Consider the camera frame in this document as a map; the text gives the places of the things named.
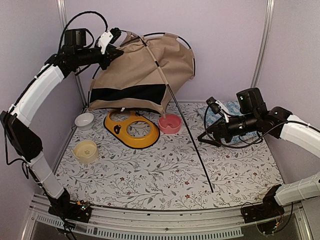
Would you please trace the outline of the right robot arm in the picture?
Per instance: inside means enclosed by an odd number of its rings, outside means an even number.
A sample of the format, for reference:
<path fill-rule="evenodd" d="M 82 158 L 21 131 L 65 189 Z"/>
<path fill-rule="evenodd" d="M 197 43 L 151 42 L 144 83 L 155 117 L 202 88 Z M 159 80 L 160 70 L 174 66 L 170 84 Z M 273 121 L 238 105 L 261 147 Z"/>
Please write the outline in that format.
<path fill-rule="evenodd" d="M 280 206 L 319 197 L 320 130 L 283 107 L 268 110 L 256 87 L 242 90 L 236 97 L 239 115 L 231 114 L 214 97 L 206 100 L 207 109 L 220 118 L 208 125 L 205 116 L 204 133 L 198 140 L 217 147 L 244 149 L 268 138 L 286 183 L 273 186 L 266 193 L 258 208 L 260 216 L 269 218 Z M 282 142 L 276 144 L 270 137 Z"/>

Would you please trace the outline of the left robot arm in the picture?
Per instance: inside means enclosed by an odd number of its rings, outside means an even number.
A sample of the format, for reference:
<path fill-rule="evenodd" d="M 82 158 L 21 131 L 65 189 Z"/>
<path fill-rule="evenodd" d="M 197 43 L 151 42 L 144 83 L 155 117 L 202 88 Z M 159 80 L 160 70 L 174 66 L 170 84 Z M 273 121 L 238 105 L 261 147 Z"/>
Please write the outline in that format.
<path fill-rule="evenodd" d="M 87 44 L 86 28 L 64 29 L 58 51 L 53 54 L 33 78 L 16 102 L 0 114 L 4 130 L 4 143 L 11 144 L 19 155 L 6 161 L 11 164 L 20 161 L 24 174 L 32 174 L 36 183 L 47 195 L 53 209 L 63 217 L 74 213 L 76 204 L 70 202 L 70 194 L 62 187 L 43 153 L 42 140 L 29 128 L 34 115 L 51 91 L 79 67 L 87 68 L 98 64 L 106 70 L 110 63 L 123 54 L 113 44 L 122 32 L 115 27 L 105 30 L 98 39 Z"/>

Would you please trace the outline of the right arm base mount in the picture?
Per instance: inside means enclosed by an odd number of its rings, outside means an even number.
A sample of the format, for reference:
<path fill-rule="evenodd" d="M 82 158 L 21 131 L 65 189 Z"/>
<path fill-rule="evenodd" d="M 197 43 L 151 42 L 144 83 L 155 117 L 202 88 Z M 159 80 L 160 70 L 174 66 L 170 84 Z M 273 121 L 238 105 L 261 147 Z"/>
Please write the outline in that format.
<path fill-rule="evenodd" d="M 240 213 L 245 223 L 262 221 L 285 213 L 284 208 L 275 200 L 276 191 L 280 186 L 278 184 L 271 187 L 263 197 L 262 203 L 241 207 Z"/>

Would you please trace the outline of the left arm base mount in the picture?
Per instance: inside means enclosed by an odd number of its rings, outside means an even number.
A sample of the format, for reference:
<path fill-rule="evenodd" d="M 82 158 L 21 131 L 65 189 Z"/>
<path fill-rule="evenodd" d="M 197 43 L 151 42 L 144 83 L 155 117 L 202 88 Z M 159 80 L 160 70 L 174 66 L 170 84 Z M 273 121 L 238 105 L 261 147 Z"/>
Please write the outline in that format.
<path fill-rule="evenodd" d="M 74 220 L 82 223 L 88 223 L 92 214 L 92 208 L 84 204 L 72 203 L 70 194 L 64 190 L 58 198 L 53 198 L 47 194 L 50 202 L 48 213 L 61 219 Z"/>

